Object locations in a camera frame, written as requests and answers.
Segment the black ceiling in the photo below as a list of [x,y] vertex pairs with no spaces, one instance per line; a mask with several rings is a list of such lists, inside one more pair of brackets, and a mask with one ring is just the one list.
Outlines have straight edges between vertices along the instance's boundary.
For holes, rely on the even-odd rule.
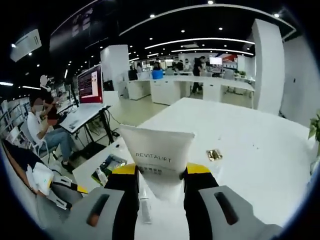
[[[292,29],[261,13],[231,7],[201,7],[166,14],[155,17],[134,29],[119,34],[133,25],[147,20],[150,14],[159,15],[178,8],[204,5],[207,0],[97,0],[90,6],[96,10],[96,18],[92,22],[97,29],[88,36],[73,39],[68,44],[62,44],[56,50],[50,51],[51,34],[76,11],[93,2],[92,0],[55,0],[35,1],[19,0],[1,3],[6,9],[2,15],[2,31],[6,33],[4,43],[1,44],[1,80],[13,82],[15,85],[8,92],[8,87],[0,86],[0,96],[13,98],[23,96],[28,91],[18,88],[21,85],[39,86],[42,74],[54,76],[56,81],[63,78],[66,68],[69,76],[77,74],[78,69],[93,66],[100,61],[100,47],[110,44],[127,44],[130,59],[139,55],[140,59],[147,58],[149,52],[168,55],[172,50],[181,49],[181,45],[190,44],[173,43],[165,46],[145,49],[150,45],[189,38],[232,38],[247,40],[251,34],[251,27],[256,18],[262,19],[279,26],[282,36]],[[281,13],[281,18],[288,23],[296,24],[286,12],[279,1],[256,0],[216,0],[216,4],[233,4],[255,8],[269,14]],[[59,34],[64,28],[57,29]],[[33,29],[38,29],[42,47],[33,51],[32,56],[25,56],[18,62],[9,58],[11,44]],[[228,49],[243,51],[244,44],[239,42],[225,42],[220,40],[205,40],[196,42],[201,48]]]

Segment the person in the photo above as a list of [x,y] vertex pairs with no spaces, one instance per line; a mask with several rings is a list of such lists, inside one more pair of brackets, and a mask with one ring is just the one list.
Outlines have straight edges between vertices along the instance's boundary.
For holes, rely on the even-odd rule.
[[190,64],[188,58],[185,59],[184,69],[185,70],[190,70],[191,69],[191,64]]
[[27,117],[27,127],[30,132],[32,139],[39,144],[40,151],[46,151],[46,145],[41,141],[44,139],[46,141],[48,149],[57,147],[60,145],[62,153],[62,167],[66,169],[69,173],[72,174],[74,169],[70,163],[69,158],[72,153],[72,148],[75,147],[75,143],[72,140],[71,136],[63,129],[58,128],[53,131],[48,132],[49,124],[46,121],[44,127],[41,127],[40,116],[46,116],[46,114],[51,110],[52,106],[49,106],[46,111],[41,112],[42,110],[42,101],[40,98],[35,98],[34,96],[30,97],[30,106],[31,111],[28,113]]
[[140,62],[138,62],[137,64],[136,64],[136,72],[139,74],[139,73],[142,73],[142,67],[141,67],[141,63]]
[[176,68],[179,71],[183,71],[184,70],[184,62],[182,60],[180,60],[177,64],[176,64]]
[[[205,56],[201,56],[200,58],[195,58],[194,59],[194,66],[193,66],[193,75],[194,76],[200,76],[201,75],[201,71],[202,69],[202,64],[205,62]],[[202,90],[202,87],[199,85],[198,82],[194,82],[193,83],[193,87],[192,87],[192,93],[195,94],[197,92],[197,90],[199,89]]]
[[155,61],[153,64],[153,70],[162,70],[160,63],[158,61]]

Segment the red screen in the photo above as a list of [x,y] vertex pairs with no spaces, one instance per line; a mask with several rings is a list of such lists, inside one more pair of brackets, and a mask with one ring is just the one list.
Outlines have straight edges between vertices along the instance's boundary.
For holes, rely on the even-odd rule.
[[78,76],[79,100],[81,104],[103,102],[101,65],[95,66]]

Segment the floor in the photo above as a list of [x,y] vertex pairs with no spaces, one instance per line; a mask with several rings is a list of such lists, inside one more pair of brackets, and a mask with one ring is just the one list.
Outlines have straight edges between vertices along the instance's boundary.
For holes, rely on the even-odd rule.
[[[230,89],[228,91],[227,89],[225,89],[225,92],[226,93],[222,96],[221,100],[223,103],[251,108],[251,99],[247,95],[234,94]],[[202,99],[202,97],[203,95],[201,91],[190,96],[190,98],[194,99]],[[140,100],[129,100],[121,98],[120,110],[117,112],[114,118],[122,124],[138,126],[167,107],[167,105],[153,103],[150,95]],[[119,130],[115,126],[112,126],[113,124],[110,123],[110,125],[112,130],[115,130],[119,133]],[[97,134],[97,132],[95,131],[95,133],[92,133],[92,137],[95,140],[99,139],[97,141],[99,144],[105,146],[108,146],[109,144],[109,139],[106,136],[106,132],[104,129],[100,130],[100,134]],[[85,161],[86,159],[80,156],[72,162],[72,165],[76,168]],[[61,171],[63,175],[71,178],[73,181],[75,180],[73,175],[69,174],[65,169],[62,169]]]

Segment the ceiling light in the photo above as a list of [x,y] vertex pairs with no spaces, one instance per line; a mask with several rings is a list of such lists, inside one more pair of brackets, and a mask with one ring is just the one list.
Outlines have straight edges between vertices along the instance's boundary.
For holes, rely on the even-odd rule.
[[191,41],[203,41],[203,40],[222,40],[222,41],[233,41],[233,42],[239,42],[239,43],[246,43],[246,44],[252,44],[255,43],[253,41],[246,41],[246,40],[240,40],[240,39],[233,39],[233,38],[223,38],[223,37],[199,37],[199,38],[188,38],[188,39],[182,39],[182,40],[175,40],[175,41],[167,41],[163,43],[159,43],[152,46],[147,46],[144,49],[151,49],[154,47],[167,45],[167,44],[176,44],[176,43],[182,43],[182,42],[191,42]]
[[147,57],[151,57],[151,56],[155,56],[155,55],[159,55],[159,53],[153,53],[153,54],[147,55]]
[[134,61],[134,60],[138,60],[139,58],[138,57],[136,57],[136,58],[134,58],[134,59],[131,59],[131,60],[129,60],[129,62],[132,62],[132,61]]
[[39,87],[33,87],[33,86],[22,86],[24,89],[36,89],[36,90],[41,90]]
[[177,53],[177,52],[187,52],[187,51],[229,51],[233,53],[239,53],[239,54],[247,54],[253,56],[253,53],[246,52],[246,51],[238,51],[238,50],[230,50],[230,49],[219,49],[219,48],[192,48],[192,49],[180,49],[180,50],[173,50],[171,51],[172,53]]
[[0,81],[0,85],[3,85],[3,86],[13,86],[14,84],[13,83],[10,83],[10,82],[5,82],[5,81]]

